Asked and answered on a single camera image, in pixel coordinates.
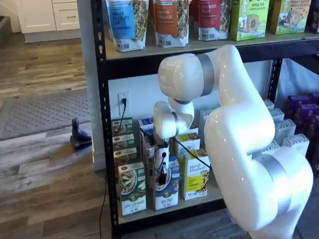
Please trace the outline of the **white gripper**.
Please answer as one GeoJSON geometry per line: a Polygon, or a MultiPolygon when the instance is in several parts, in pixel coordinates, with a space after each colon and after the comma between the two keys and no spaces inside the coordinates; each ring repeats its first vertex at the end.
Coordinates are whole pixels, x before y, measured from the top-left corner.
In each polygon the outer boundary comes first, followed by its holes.
{"type": "Polygon", "coordinates": [[[169,145],[162,144],[158,147],[158,171],[159,175],[159,185],[166,184],[166,176],[169,165],[169,145]]]}

